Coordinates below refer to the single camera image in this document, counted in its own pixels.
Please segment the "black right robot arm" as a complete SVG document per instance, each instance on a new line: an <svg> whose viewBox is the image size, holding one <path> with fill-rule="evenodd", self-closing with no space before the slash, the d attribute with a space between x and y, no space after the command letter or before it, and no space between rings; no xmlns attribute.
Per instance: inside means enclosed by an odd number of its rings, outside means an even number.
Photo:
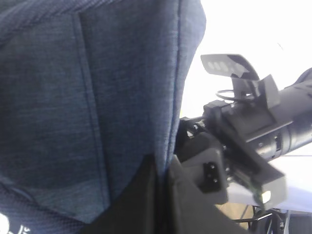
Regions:
<svg viewBox="0 0 312 234"><path fill-rule="evenodd" d="M175 154L215 203L226 202L226 187L236 182L269 210L287 196L286 177L270 161L312 140L312 72L283 90L271 76L232 82L233 98L219 91L202 116L180 120Z"/></svg>

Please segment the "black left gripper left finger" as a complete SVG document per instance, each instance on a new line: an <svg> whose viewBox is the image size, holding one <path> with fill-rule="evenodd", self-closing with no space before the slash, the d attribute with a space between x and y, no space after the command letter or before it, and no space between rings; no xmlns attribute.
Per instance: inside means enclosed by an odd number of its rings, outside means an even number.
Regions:
<svg viewBox="0 0 312 234"><path fill-rule="evenodd" d="M86 225L83 234L157 234L161 189L153 154L144 156L136 174L113 204Z"/></svg>

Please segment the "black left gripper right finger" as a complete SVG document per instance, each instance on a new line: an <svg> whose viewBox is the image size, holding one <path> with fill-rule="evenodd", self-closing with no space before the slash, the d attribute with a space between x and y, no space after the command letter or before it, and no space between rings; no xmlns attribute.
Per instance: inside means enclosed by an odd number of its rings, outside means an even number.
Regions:
<svg viewBox="0 0 312 234"><path fill-rule="evenodd" d="M246 234L224 215L187 176L174 156L168 168L170 233L172 234Z"/></svg>

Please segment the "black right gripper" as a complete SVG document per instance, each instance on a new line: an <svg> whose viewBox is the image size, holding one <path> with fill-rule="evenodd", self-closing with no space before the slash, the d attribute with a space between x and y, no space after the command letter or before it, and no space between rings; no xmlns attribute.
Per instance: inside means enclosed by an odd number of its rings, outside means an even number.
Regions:
<svg viewBox="0 0 312 234"><path fill-rule="evenodd" d="M286 177L235 132L223 108L221 101L215 101L205 107L203 116L180 119L176 156L191 182L212 203L226 203L227 188L236 182L259 207L272 209L287 199Z"/></svg>

